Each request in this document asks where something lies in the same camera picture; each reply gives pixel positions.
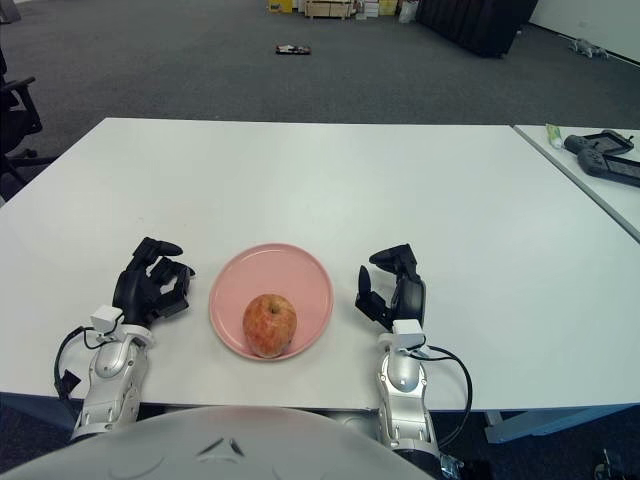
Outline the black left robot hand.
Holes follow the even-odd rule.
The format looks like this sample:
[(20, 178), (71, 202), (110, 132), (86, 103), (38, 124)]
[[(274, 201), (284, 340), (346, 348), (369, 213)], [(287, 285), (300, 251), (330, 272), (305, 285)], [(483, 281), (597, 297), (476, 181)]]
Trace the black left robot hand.
[(132, 260), (120, 273), (112, 306), (124, 314), (124, 324), (149, 329), (159, 318), (168, 318), (189, 307), (187, 293), (195, 271), (171, 260), (183, 250), (170, 242), (145, 237)]

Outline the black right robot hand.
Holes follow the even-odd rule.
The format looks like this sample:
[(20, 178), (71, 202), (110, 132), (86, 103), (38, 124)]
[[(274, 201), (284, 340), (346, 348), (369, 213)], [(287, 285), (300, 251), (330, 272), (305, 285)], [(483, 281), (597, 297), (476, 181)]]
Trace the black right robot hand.
[(417, 273), (417, 260), (409, 244), (391, 247), (369, 257), (369, 262), (395, 276), (395, 290), (387, 305), (371, 289), (368, 269), (361, 265), (358, 274), (358, 292), (355, 307), (371, 321), (391, 331), (395, 320), (416, 320), (424, 323), (426, 284)]

